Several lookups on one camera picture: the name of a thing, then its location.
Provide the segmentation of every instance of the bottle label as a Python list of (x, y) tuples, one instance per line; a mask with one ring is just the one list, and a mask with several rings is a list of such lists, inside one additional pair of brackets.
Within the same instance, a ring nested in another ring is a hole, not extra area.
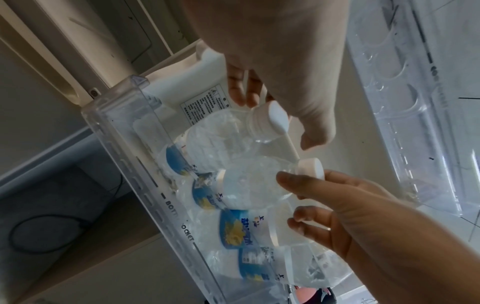
[(245, 210), (222, 212), (218, 233), (226, 249), (239, 249), (254, 244), (249, 231), (249, 212)]
[(187, 176), (190, 173), (190, 165), (184, 159), (175, 145), (168, 146), (165, 150), (165, 158), (168, 166), (179, 175)]
[(208, 210), (221, 209), (222, 199), (218, 197), (207, 183), (211, 177), (211, 173), (199, 175), (198, 180), (193, 182), (191, 194), (193, 200), (200, 208)]
[(238, 269), (244, 279), (287, 282), (281, 259), (279, 251), (271, 247), (242, 248), (238, 251)]
[(179, 135), (174, 143), (178, 150), (180, 151), (181, 155), (185, 159), (186, 163), (189, 164), (189, 168), (193, 170), (195, 173), (198, 171), (197, 165), (195, 165), (194, 160), (190, 157), (189, 152), (187, 151), (187, 136), (189, 134), (190, 129), (186, 130), (183, 132), (181, 135)]

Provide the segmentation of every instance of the blue and yellow label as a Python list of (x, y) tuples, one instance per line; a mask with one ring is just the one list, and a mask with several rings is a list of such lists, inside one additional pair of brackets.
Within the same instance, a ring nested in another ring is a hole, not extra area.
[(222, 203), (222, 199), (205, 183), (205, 180), (210, 178), (211, 175), (211, 173), (199, 175), (198, 180), (193, 182), (191, 194), (200, 208), (207, 210), (221, 209), (219, 204)]
[(238, 269), (244, 279), (270, 281), (273, 251), (268, 247), (241, 248), (238, 250)]
[(218, 226), (220, 240), (226, 249), (239, 249), (253, 245), (249, 230), (248, 211), (222, 212)]
[(177, 174), (187, 176), (191, 171), (189, 163), (175, 145), (168, 146), (165, 151), (168, 166)]

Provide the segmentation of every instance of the white bottle cap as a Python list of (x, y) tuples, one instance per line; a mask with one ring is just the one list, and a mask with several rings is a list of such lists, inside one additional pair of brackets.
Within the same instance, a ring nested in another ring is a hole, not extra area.
[(289, 116), (277, 101), (262, 104), (251, 111), (247, 127), (255, 140), (270, 142), (289, 131)]
[(325, 179), (324, 167), (318, 158), (301, 159), (296, 164), (295, 173), (318, 179)]

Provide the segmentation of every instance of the refrigerator door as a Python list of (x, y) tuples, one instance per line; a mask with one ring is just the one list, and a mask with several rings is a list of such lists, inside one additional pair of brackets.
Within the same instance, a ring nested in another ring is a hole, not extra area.
[(347, 35), (407, 199), (458, 216), (480, 201), (479, 10), (475, 0), (353, 1)]

